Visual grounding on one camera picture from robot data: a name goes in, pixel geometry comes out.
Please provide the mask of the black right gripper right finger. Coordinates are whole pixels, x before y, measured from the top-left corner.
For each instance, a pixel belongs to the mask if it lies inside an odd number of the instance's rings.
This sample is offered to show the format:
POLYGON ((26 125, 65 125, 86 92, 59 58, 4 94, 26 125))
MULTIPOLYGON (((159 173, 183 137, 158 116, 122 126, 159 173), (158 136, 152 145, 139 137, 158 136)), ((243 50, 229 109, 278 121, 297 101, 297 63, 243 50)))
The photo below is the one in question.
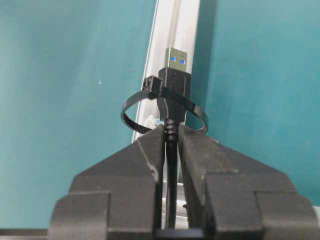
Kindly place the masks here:
POLYGON ((190 228, 210 240, 317 240, 312 203, 284 172, 186 126, 178 129, 190 228))

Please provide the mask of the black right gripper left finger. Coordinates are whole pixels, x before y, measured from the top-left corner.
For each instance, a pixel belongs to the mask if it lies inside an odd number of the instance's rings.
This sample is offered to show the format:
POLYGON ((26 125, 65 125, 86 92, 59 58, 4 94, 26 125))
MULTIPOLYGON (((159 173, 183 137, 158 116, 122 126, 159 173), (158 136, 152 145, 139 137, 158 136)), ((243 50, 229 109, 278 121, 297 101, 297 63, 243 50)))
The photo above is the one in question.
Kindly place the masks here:
POLYGON ((78 174, 52 213, 51 240, 152 240, 161 227, 164 127, 78 174))

